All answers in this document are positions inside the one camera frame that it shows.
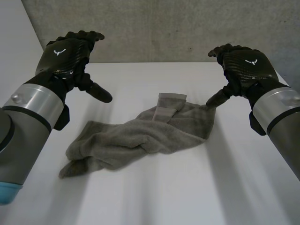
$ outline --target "carbon fiber hand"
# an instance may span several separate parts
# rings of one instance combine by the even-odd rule
[[[231,96],[247,97],[249,87],[261,79],[278,81],[270,61],[259,50],[226,44],[211,50],[208,56],[217,58],[228,80],[228,84],[207,101],[209,107],[218,107]]]

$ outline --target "light blue cap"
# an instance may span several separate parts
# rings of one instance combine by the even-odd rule
[[[10,204],[22,187],[20,184],[0,182],[0,205]]]

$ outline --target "screw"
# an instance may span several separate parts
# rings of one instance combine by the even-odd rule
[[[19,104],[22,102],[22,97],[19,94],[13,94],[10,98],[16,104]]]

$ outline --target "wall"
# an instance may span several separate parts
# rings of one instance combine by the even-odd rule
[[[35,74],[42,47],[19,0],[0,1],[0,105]]]

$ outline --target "fingertip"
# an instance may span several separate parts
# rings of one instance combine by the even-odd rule
[[[104,35],[101,33],[97,33],[97,38],[99,38],[99,40],[104,40]]]
[[[212,56],[215,57],[215,56],[214,56],[215,54],[213,53],[213,50],[211,50],[207,55],[208,55],[209,57],[212,57]]]

